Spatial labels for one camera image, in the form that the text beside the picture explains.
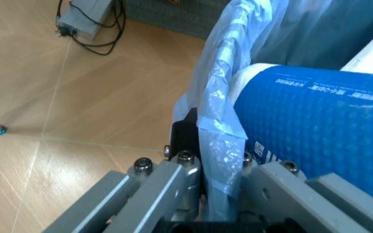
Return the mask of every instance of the hex socket bolt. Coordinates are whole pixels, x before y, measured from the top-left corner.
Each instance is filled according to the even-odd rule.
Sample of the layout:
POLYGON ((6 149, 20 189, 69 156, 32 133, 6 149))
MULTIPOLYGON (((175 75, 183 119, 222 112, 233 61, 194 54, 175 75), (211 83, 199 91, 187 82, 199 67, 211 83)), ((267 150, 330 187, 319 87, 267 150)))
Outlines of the hex socket bolt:
POLYGON ((150 175, 153 171, 153 163, 149 158, 140 158, 133 163, 136 175, 150 175))
POLYGON ((243 167, 248 167, 251 165, 251 162, 253 161, 253 157, 249 153, 244 153, 244 158, 243 158, 243 167))
POLYGON ((169 158, 169 156, 170 156, 170 147, 169 147, 169 145, 165 145, 164 146, 164 156, 166 158, 169 158))
POLYGON ((188 150, 183 150, 176 154, 178 157, 177 162, 182 166, 190 166, 194 164, 194 154, 188 150))
POLYGON ((296 163, 290 160, 282 161, 281 164, 291 173, 297 174, 299 172, 299 167, 297 167, 296 163))

